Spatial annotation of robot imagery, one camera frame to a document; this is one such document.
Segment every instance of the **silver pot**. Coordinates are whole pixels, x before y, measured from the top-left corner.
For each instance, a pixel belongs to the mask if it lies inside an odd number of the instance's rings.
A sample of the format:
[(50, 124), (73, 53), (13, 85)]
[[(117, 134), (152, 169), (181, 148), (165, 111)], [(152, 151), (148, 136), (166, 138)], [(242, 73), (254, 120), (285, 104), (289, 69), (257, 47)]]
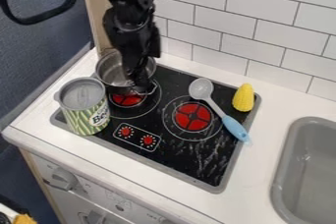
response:
[[(156, 71), (156, 63), (152, 57), (148, 58), (146, 66), (148, 76), (151, 78)], [(95, 67), (96, 77), (105, 84), (107, 92), (110, 94), (129, 94), (139, 92), (134, 82), (125, 73), (123, 68), (122, 55), (118, 50), (111, 49), (98, 61)], [(153, 93), (156, 89), (154, 85), (146, 94)]]

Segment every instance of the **light blue handle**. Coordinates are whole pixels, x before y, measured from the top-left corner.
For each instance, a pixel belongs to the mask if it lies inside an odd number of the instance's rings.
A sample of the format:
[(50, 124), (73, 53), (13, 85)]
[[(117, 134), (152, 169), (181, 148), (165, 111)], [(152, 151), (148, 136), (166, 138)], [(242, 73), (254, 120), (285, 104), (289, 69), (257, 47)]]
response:
[(226, 129), (238, 140), (243, 142), (250, 141), (250, 136), (247, 130), (245, 130), (245, 128), (236, 119), (230, 116), (225, 116), (222, 121)]

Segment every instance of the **white spoon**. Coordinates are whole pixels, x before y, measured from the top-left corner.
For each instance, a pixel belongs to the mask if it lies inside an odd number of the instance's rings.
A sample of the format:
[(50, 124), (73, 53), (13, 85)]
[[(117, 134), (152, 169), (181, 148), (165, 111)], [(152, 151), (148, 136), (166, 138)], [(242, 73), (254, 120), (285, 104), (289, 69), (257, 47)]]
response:
[(213, 84), (208, 79), (197, 79), (189, 86), (189, 95), (195, 100), (204, 100), (220, 116), (226, 129), (238, 140), (249, 142), (250, 137), (245, 128), (234, 118), (226, 115), (224, 111), (212, 100)]

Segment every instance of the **silver can lid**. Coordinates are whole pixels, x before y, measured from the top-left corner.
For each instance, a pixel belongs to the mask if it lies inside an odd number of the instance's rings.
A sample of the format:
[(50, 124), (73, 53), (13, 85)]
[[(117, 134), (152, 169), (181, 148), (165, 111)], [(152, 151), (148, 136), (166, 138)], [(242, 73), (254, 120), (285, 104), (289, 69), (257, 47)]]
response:
[(98, 104), (105, 95), (105, 86), (93, 78), (74, 79), (61, 88), (57, 100), (69, 110), (87, 110)]

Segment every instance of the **oven door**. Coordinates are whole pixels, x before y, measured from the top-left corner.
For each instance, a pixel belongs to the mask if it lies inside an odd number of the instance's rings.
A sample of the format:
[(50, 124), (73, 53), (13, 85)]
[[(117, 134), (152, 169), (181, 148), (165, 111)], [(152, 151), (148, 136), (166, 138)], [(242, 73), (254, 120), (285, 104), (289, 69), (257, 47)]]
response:
[(45, 184), (67, 224), (135, 224), (73, 191)]

